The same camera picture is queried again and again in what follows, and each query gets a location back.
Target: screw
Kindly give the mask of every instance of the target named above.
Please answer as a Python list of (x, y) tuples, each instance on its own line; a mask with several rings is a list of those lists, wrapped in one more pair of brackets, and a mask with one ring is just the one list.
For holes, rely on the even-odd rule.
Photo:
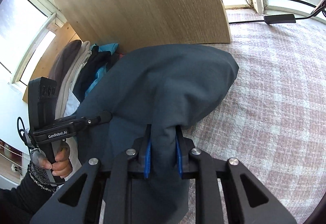
[(88, 163), (89, 163), (90, 165), (95, 165), (95, 164), (98, 163), (98, 159), (96, 159), (96, 158), (89, 159)]
[(239, 160), (237, 158), (230, 158), (229, 159), (229, 163), (231, 165), (238, 165), (239, 164)]
[(199, 148), (193, 148), (193, 149), (191, 150), (191, 153), (192, 153), (193, 155), (199, 155), (199, 154), (202, 153), (202, 150), (199, 149)]
[(136, 150), (135, 149), (128, 149), (126, 151), (126, 154), (128, 154), (129, 156), (133, 156), (136, 154)]

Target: white rope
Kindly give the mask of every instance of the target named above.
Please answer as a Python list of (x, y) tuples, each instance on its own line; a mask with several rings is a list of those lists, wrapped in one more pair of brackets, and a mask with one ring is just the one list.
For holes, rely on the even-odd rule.
[(11, 161), (12, 163), (14, 163), (15, 165), (18, 165), (19, 167), (22, 167), (21, 165), (19, 165), (18, 163), (16, 162), (13, 162), (11, 159), (7, 158), (6, 156), (4, 156), (2, 153), (0, 153), (1, 156), (5, 157), (7, 160)]
[(8, 150), (8, 151), (12, 152), (13, 154), (16, 154), (17, 156), (23, 157), (24, 159), (26, 159), (26, 160), (28, 160), (28, 161), (29, 161), (29, 159), (25, 158), (25, 157), (24, 157), (24, 156), (22, 156), (22, 155), (19, 155), (19, 154), (17, 154), (16, 152), (13, 152), (12, 150), (9, 150), (9, 149), (8, 149), (8, 148), (6, 148), (5, 146), (2, 146), (1, 144), (0, 144), (0, 146), (1, 146), (1, 147), (3, 147), (3, 148), (5, 148), (6, 150)]

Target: pink and white plaid cloth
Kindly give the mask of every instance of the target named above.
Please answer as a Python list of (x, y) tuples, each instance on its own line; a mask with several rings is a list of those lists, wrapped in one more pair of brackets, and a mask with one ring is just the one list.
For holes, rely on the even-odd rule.
[[(261, 19), (252, 10), (227, 13), (229, 21)], [(301, 224), (326, 192), (326, 26), (299, 20), (230, 28), (231, 44), (210, 46), (233, 55), (238, 77), (184, 136), (215, 158), (239, 158)], [(194, 182), (181, 223), (195, 223)]]

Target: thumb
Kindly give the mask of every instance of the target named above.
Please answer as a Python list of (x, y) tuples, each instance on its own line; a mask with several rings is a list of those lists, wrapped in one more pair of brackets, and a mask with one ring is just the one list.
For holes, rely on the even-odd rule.
[(35, 151), (32, 154), (32, 163), (34, 163), (36, 166), (42, 167), (44, 169), (51, 169), (52, 164), (48, 161), (48, 159), (41, 154), (39, 151)]

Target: stack of clothes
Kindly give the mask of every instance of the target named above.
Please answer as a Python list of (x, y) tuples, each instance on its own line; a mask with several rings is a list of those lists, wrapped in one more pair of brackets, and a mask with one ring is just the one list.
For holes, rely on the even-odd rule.
[[(70, 116), (77, 110), (89, 92), (122, 56), (115, 53), (117, 48), (117, 43), (91, 46), (89, 41), (81, 40), (74, 40), (66, 45), (48, 75), (50, 79), (57, 81), (59, 89), (55, 118)], [(67, 143), (75, 173), (81, 167), (77, 142), (76, 139), (69, 138)]]

